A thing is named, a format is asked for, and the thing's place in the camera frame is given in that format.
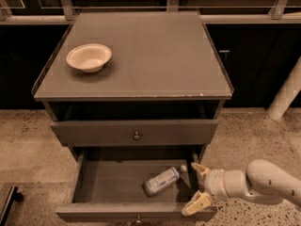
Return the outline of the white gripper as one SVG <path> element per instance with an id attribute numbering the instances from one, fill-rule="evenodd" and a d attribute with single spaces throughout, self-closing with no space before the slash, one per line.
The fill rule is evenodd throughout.
<path id="1" fill-rule="evenodd" d="M 217 201 L 225 201 L 227 199 L 227 191 L 225 189 L 223 169 L 209 170 L 207 167 L 193 162 L 191 167 L 196 171 L 198 180 L 203 183 L 206 192 L 199 190 L 194 194 L 192 199 L 182 209 L 184 216 L 192 216 L 195 213 L 209 207 L 213 199 Z"/>

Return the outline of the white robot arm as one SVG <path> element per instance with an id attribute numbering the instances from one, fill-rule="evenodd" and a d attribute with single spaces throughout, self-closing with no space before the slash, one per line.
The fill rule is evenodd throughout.
<path id="1" fill-rule="evenodd" d="M 301 207 L 301 181 L 277 165 L 262 159 L 251 161 L 246 170 L 213 169 L 192 163 L 198 176 L 198 190 L 182 209 L 186 217 L 209 207 L 213 200 L 238 198 L 259 204 L 287 200 Z"/>

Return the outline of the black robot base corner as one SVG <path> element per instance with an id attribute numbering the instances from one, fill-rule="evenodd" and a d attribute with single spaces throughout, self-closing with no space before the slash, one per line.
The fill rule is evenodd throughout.
<path id="1" fill-rule="evenodd" d="M 8 191 L 5 203 L 0 212 L 0 226 L 5 226 L 12 204 L 14 202 L 22 202 L 23 200 L 24 195 L 18 191 L 18 187 L 12 186 Z"/>

